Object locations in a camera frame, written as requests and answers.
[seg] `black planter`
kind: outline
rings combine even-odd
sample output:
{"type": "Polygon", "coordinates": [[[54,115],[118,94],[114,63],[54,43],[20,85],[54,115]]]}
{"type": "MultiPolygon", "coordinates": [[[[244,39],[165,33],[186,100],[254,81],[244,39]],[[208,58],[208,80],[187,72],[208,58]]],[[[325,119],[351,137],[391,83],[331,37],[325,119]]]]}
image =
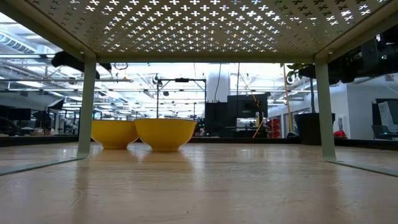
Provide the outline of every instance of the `black planter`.
{"type": "MultiPolygon", "coordinates": [[[[335,122],[336,114],[331,114],[331,123],[335,122]]],[[[298,135],[302,144],[311,146],[321,145],[321,129],[318,113],[297,114],[294,116],[298,135]]]]}

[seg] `yellow bowl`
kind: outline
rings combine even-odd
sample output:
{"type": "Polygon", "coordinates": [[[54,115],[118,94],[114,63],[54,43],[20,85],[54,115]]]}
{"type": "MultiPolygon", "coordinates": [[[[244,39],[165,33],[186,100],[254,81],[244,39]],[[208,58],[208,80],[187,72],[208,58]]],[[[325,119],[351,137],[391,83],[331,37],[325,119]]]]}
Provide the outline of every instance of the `yellow bowl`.
{"type": "Polygon", "coordinates": [[[91,137],[104,149],[127,149],[127,145],[138,139],[133,121],[93,120],[91,137]]]}
{"type": "Polygon", "coordinates": [[[136,119],[138,136],[155,152],[175,152],[187,143],[196,121],[184,119],[136,119]]]}

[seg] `floor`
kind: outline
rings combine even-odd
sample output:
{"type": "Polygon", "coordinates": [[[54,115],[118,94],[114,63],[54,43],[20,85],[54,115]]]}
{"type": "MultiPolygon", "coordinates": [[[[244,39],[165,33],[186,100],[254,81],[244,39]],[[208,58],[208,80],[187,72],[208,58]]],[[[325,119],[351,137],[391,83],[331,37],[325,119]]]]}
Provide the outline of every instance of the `floor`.
{"type": "MultiPolygon", "coordinates": [[[[73,156],[76,144],[30,147],[73,156]]],[[[3,149],[0,163],[12,148],[3,149]]],[[[93,144],[91,151],[82,161],[1,176],[0,223],[397,223],[396,177],[324,162],[319,147],[187,144],[167,154],[93,144]]],[[[398,168],[398,152],[338,152],[398,168]]]]}

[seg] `potted plant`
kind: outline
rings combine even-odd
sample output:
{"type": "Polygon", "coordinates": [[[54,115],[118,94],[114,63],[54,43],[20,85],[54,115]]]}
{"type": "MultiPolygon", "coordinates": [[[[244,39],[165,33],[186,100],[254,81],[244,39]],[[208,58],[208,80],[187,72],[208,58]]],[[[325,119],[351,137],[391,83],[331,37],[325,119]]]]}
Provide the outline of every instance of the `potted plant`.
{"type": "MultiPolygon", "coordinates": [[[[306,145],[321,145],[321,131],[319,122],[319,113],[315,111],[315,96],[313,92],[313,79],[316,78],[315,66],[313,64],[295,63],[287,66],[291,71],[287,74],[288,77],[296,76],[299,79],[302,77],[310,78],[311,89],[311,113],[296,114],[294,120],[297,124],[298,135],[301,143],[306,145]]],[[[329,79],[329,83],[335,84],[339,80],[334,78],[329,79]]],[[[332,113],[332,123],[335,121],[335,114],[332,113]]]]}

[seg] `perforated metal shelf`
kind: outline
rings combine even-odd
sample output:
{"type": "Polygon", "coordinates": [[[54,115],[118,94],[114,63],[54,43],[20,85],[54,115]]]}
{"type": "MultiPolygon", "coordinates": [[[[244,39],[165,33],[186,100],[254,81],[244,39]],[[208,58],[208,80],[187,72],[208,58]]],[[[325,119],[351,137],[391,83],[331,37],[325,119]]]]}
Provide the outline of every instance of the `perforated metal shelf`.
{"type": "Polygon", "coordinates": [[[311,56],[389,0],[27,0],[104,57],[311,56]]]}

